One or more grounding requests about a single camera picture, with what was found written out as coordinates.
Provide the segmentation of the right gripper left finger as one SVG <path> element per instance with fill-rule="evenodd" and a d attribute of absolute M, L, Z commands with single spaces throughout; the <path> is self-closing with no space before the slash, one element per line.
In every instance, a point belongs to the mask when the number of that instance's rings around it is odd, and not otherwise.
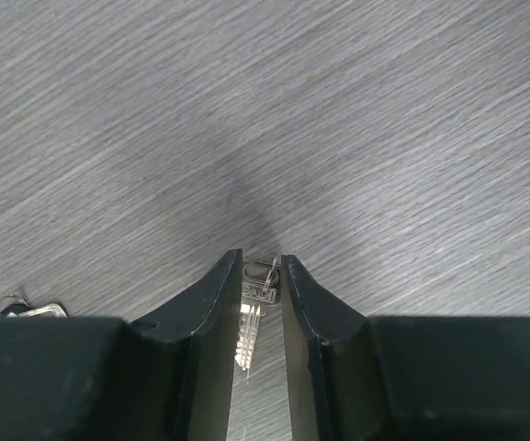
<path fill-rule="evenodd" d="M 223 440 L 242 253 L 133 322 L 0 318 L 0 440 Z"/>

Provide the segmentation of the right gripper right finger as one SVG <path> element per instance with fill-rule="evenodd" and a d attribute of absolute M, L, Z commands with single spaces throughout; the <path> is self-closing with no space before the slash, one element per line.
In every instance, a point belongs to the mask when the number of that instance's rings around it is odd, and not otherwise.
<path fill-rule="evenodd" d="M 530 317 L 365 316 L 281 263 L 296 440 L 530 440 Z"/>

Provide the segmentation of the bare silver key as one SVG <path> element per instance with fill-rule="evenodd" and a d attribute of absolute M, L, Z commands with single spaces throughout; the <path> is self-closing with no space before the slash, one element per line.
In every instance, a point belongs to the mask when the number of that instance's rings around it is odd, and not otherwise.
<path fill-rule="evenodd" d="M 240 327 L 234 360 L 249 372 L 253 359 L 260 323 L 267 311 L 277 305 L 281 297 L 280 264 L 245 259 L 242 263 L 242 298 Z"/>

